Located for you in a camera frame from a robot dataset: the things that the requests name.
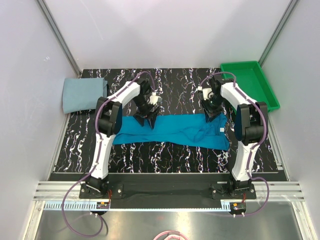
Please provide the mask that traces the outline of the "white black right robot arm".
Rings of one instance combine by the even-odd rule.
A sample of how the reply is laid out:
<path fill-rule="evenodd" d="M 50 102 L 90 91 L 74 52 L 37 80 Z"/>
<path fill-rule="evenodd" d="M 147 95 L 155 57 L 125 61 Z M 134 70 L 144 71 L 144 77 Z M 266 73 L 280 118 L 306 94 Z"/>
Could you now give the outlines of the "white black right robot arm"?
<path fill-rule="evenodd" d="M 251 191 L 252 168 L 256 152 L 268 135 L 268 106 L 263 101 L 249 97 L 236 83 L 236 76 L 230 79 L 215 79 L 219 73 L 212 73 L 201 81 L 197 90 L 202 93 L 201 105 L 207 123 L 222 113 L 222 102 L 228 101 L 236 110 L 234 135 L 238 141 L 235 164 L 228 182 L 219 193 L 239 198 Z"/>

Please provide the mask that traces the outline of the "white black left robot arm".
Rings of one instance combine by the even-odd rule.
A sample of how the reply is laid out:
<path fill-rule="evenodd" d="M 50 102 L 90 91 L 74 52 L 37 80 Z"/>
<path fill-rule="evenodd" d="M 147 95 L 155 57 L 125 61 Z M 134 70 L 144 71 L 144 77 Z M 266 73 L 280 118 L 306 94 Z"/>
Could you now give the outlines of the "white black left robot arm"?
<path fill-rule="evenodd" d="M 158 96 L 147 79 L 135 77 L 108 97 L 100 97 L 95 110 L 96 144 L 93 162 L 83 181 L 97 198 L 110 193 L 108 189 L 109 159 L 116 135 L 123 123 L 123 107 L 134 101 L 137 111 L 133 118 L 140 126 L 148 123 L 154 129 L 162 98 Z"/>

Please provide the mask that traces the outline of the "bright blue t shirt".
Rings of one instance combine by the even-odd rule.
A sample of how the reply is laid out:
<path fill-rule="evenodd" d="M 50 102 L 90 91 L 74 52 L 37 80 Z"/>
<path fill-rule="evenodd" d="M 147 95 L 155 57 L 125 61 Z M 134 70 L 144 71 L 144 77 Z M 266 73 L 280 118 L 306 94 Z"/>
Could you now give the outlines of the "bright blue t shirt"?
<path fill-rule="evenodd" d="M 113 143 L 121 145 L 169 142 L 189 147 L 227 151 L 230 143 L 225 136 L 226 123 L 227 118 L 222 113 L 211 122 L 206 122 L 203 113 L 159 115 L 152 129 L 147 123 L 141 126 L 132 116 L 124 116 L 122 127 Z"/>

